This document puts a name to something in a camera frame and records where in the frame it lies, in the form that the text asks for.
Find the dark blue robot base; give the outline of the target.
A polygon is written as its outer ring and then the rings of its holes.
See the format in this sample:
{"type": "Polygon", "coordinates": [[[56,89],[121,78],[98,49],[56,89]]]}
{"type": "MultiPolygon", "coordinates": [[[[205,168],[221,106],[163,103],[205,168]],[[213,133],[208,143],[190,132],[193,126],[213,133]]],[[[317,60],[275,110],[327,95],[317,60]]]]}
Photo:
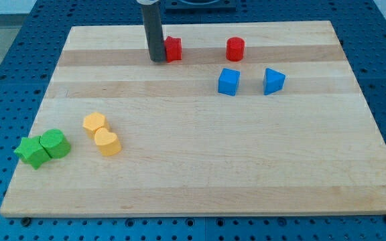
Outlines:
{"type": "Polygon", "coordinates": [[[165,10],[235,10],[237,0],[164,0],[165,10]]]}

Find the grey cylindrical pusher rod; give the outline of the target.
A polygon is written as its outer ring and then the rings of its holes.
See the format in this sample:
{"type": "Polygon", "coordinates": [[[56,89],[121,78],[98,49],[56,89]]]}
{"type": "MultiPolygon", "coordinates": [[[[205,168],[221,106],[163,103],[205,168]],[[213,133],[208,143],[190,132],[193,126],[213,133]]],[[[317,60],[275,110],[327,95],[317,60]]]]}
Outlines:
{"type": "Polygon", "coordinates": [[[160,16],[160,0],[139,0],[149,57],[153,62],[166,61],[164,33],[160,16]]]}

